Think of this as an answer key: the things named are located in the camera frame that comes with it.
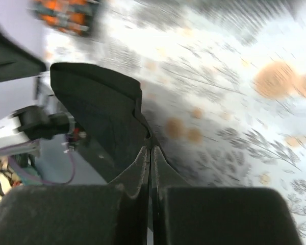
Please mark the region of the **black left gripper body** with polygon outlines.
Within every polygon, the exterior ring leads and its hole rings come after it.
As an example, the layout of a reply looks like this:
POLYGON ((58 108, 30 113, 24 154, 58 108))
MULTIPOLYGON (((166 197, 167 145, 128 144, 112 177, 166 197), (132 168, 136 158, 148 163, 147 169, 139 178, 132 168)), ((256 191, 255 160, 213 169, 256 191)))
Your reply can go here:
POLYGON ((84 128, 68 112, 48 115, 39 106, 27 106, 17 110, 20 126, 19 132, 26 134, 30 141, 37 139, 50 140, 56 135, 65 135, 67 147, 76 148, 81 140, 84 128))

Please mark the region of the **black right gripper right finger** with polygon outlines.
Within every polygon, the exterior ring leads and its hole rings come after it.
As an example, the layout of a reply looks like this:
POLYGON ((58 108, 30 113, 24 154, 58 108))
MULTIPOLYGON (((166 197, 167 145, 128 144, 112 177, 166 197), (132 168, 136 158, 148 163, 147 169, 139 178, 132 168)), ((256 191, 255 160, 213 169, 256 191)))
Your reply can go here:
POLYGON ((150 166, 154 244, 301 244, 277 191, 191 186, 159 147, 150 166))

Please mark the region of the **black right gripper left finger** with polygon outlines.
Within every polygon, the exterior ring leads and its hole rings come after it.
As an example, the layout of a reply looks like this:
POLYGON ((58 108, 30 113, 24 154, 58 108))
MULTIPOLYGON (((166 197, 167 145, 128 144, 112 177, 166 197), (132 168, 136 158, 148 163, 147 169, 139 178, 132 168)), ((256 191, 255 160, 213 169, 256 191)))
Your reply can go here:
POLYGON ((22 186, 0 203, 0 244, 146 244, 149 157, 107 185, 22 186))

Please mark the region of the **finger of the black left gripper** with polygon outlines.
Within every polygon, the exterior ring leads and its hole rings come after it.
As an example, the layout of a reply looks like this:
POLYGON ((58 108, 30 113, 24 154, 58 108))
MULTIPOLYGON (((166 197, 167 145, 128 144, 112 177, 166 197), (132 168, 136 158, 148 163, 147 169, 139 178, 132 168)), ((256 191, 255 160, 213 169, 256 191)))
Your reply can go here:
POLYGON ((45 71, 42 60, 12 42, 0 29, 0 82, 33 77, 45 71))

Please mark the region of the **black underwear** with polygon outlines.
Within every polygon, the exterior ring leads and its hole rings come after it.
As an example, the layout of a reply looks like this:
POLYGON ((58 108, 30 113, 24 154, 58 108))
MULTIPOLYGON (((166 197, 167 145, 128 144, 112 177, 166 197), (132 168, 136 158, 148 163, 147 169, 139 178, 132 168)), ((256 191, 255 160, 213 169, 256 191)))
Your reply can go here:
POLYGON ((142 114, 140 83, 94 64, 58 62, 50 67, 50 84, 57 99, 118 167, 109 184, 135 161, 140 150, 162 150, 142 114))

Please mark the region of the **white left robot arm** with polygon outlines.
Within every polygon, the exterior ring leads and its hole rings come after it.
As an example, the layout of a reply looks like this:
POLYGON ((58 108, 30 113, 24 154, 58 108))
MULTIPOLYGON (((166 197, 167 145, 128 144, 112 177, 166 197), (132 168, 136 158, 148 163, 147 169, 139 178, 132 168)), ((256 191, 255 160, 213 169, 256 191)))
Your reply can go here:
MULTIPOLYGON (((35 78, 35 99, 43 93, 54 96, 42 75, 45 63, 13 43, 0 31, 0 83, 35 78)), ((85 136, 84 128, 68 112, 48 114, 43 105, 31 105, 11 112, 0 119, 0 156, 35 154, 39 139, 50 140, 56 135, 66 135, 67 146, 72 149, 85 136)))

